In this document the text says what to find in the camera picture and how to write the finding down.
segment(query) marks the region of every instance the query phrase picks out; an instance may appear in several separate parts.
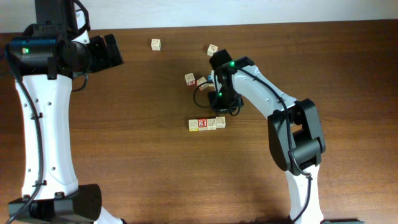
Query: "cube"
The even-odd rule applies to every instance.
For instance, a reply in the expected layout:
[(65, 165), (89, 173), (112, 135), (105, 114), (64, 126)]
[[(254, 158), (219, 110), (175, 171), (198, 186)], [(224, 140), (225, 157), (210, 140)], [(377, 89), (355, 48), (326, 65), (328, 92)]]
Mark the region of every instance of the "cube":
[(198, 119), (199, 131), (207, 130), (207, 119)]
[(187, 86), (195, 84), (195, 77), (193, 76), (193, 73), (185, 75), (185, 82), (187, 83)]
[[(200, 84), (207, 82), (205, 77), (201, 77), (197, 80), (197, 86), (199, 86)], [(208, 83), (202, 85), (201, 87), (199, 87), (200, 91), (204, 90), (205, 88), (207, 88), (209, 86)]]
[(210, 44), (209, 48), (207, 49), (207, 55), (213, 56), (213, 54), (216, 53), (217, 50), (218, 50), (217, 46)]
[(160, 39), (152, 39), (150, 46), (152, 47), (152, 50), (160, 50), (162, 46), (162, 44), (160, 43)]
[(197, 119), (189, 120), (188, 123), (189, 123), (189, 131), (199, 131)]
[(225, 128), (225, 117), (216, 117), (217, 128)]
[(217, 124), (216, 119), (207, 119), (207, 130), (216, 130)]

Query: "wooden table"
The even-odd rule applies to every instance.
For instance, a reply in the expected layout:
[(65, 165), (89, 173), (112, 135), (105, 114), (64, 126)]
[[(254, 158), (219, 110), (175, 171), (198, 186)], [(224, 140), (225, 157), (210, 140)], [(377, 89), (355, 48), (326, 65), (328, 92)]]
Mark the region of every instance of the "wooden table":
[[(72, 93), (70, 137), (79, 184), (97, 183), (103, 205), (129, 223), (237, 223), (285, 218), (284, 173), (271, 158), (267, 121), (247, 100), (227, 127), (189, 133), (212, 116), (183, 76), (210, 74), (205, 49), (248, 56), (287, 94), (312, 99), (326, 139), (319, 194), (327, 219), (398, 222), (398, 21), (319, 22), (114, 33), (125, 64), (90, 75)], [(12, 36), (1, 35), (2, 46)], [(150, 39), (162, 40), (162, 51)], [(1, 62), (1, 73), (7, 73)], [(75, 80), (74, 87), (82, 80)], [(206, 103), (206, 93), (198, 99)], [(21, 196), (21, 106), (0, 81), (0, 220)]]

